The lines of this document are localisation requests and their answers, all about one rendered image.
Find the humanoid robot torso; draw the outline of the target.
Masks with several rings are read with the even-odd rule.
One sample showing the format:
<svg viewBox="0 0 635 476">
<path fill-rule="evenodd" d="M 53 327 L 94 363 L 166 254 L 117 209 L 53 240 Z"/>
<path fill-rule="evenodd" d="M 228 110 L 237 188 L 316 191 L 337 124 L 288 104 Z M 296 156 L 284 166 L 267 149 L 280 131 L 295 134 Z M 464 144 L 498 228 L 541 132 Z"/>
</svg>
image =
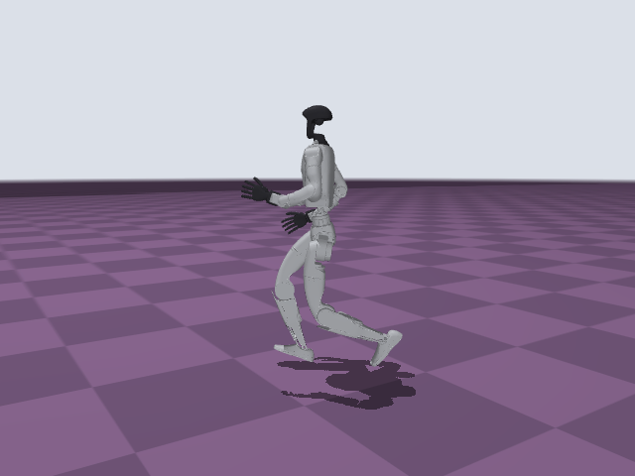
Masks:
<svg viewBox="0 0 635 476">
<path fill-rule="evenodd" d="M 321 199 L 317 202 L 310 202 L 306 199 L 306 207 L 317 207 L 317 212 L 311 213 L 312 218 L 312 227 L 311 227 L 311 239 L 312 241 L 318 240 L 319 235 L 328 236 L 330 242 L 332 242 L 332 247 L 335 244 L 335 230 L 333 223 L 330 222 L 330 217 L 327 212 L 323 210 L 324 207 L 332 207 L 333 204 L 333 193 L 334 193 L 334 168 L 335 168 L 335 158 L 333 148 L 319 144 L 318 140 L 314 140 L 312 145 L 306 147 L 320 147 L 322 150 L 322 162 L 321 162 Z M 310 184 L 310 181 L 307 178 L 306 171 L 306 162 L 304 159 L 304 155 L 302 158 L 301 165 L 302 177 L 303 177 L 303 187 Z M 321 212 L 319 212 L 321 210 Z"/>
</svg>

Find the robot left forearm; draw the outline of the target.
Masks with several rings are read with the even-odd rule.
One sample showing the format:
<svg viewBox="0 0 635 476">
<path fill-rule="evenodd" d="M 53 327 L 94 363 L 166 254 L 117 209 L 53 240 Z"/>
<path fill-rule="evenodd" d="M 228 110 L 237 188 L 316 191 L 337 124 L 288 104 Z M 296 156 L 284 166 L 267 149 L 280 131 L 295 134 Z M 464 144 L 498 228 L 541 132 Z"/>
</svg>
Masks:
<svg viewBox="0 0 635 476">
<path fill-rule="evenodd" d="M 272 193 L 270 202 L 279 205 L 282 208 L 288 209 L 293 206 L 301 206 L 306 203 L 306 199 L 313 196 L 315 193 L 315 187 L 311 184 L 287 195 L 279 195 Z"/>
</svg>

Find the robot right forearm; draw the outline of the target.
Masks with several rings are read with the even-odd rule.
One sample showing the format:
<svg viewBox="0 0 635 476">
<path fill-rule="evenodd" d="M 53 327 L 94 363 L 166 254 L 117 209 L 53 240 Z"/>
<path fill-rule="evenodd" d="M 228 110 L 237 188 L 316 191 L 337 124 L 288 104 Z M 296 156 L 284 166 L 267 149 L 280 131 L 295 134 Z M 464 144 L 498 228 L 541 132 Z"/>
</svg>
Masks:
<svg viewBox="0 0 635 476">
<path fill-rule="evenodd" d="M 325 212 L 328 212 L 328 211 L 331 211 L 331 210 L 332 210 L 335 206 L 338 206 L 338 205 L 339 205 L 339 198 L 338 198 L 338 197 L 336 197 L 336 196 L 333 194 L 333 204 L 332 204 L 332 207 L 324 207 L 324 208 L 323 208 L 323 210 L 324 210 Z M 317 210 L 315 210 L 315 211 L 313 211 L 313 212 L 317 212 Z M 319 212 L 321 212 L 321 210 L 320 210 Z M 309 216 L 309 218 L 310 218 L 310 221 L 312 221 L 312 218 L 311 218 L 311 212 L 310 212 L 310 213 L 308 213 L 308 216 Z"/>
</svg>

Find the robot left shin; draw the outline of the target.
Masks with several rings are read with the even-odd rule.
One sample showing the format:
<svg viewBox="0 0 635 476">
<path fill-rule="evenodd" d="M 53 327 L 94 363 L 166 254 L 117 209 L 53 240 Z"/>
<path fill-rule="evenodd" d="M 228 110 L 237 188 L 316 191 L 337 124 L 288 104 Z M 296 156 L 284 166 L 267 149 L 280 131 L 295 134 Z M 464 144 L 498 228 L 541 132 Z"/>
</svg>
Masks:
<svg viewBox="0 0 635 476">
<path fill-rule="evenodd" d="M 361 320 L 342 311 L 335 312 L 329 308 L 322 308 L 317 314 L 317 320 L 324 325 L 318 325 L 317 327 L 340 335 L 382 344 L 388 340 L 388 337 L 384 335 L 385 333 L 364 325 Z M 387 337 L 387 339 L 384 339 L 384 337 Z"/>
</svg>

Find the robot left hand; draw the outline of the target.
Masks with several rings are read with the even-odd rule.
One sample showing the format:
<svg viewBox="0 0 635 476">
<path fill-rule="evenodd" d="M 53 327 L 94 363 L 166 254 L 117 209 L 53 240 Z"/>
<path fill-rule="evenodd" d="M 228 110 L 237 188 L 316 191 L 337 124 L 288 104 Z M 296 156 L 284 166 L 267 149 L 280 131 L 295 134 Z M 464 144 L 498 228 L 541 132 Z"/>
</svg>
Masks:
<svg viewBox="0 0 635 476">
<path fill-rule="evenodd" d="M 273 190 L 268 191 L 267 187 L 264 186 L 262 184 L 262 182 L 260 182 L 257 178 L 254 178 L 254 180 L 256 180 L 259 185 L 258 184 L 254 184 L 254 183 L 252 183 L 252 182 L 250 182 L 248 180 L 246 180 L 245 182 L 250 184 L 250 185 L 252 185 L 252 186 L 254 186 L 254 187 L 250 187 L 250 186 L 247 186 L 247 185 L 242 185 L 242 187 L 250 189 L 250 190 L 252 190 L 252 192 L 248 191 L 248 190 L 243 190 L 243 189 L 241 190 L 241 192 L 252 194 L 252 196 L 241 195 L 241 197 L 253 199 L 253 200 L 256 200 L 256 201 L 266 200 L 267 203 L 275 205 L 275 206 L 278 206 L 277 204 L 274 204 L 274 203 L 270 202 L 269 200 L 270 200 L 270 197 L 271 197 L 272 193 L 276 193 L 276 194 L 279 194 L 279 195 L 281 195 L 281 194 L 276 192 L 276 191 L 273 191 Z"/>
</svg>

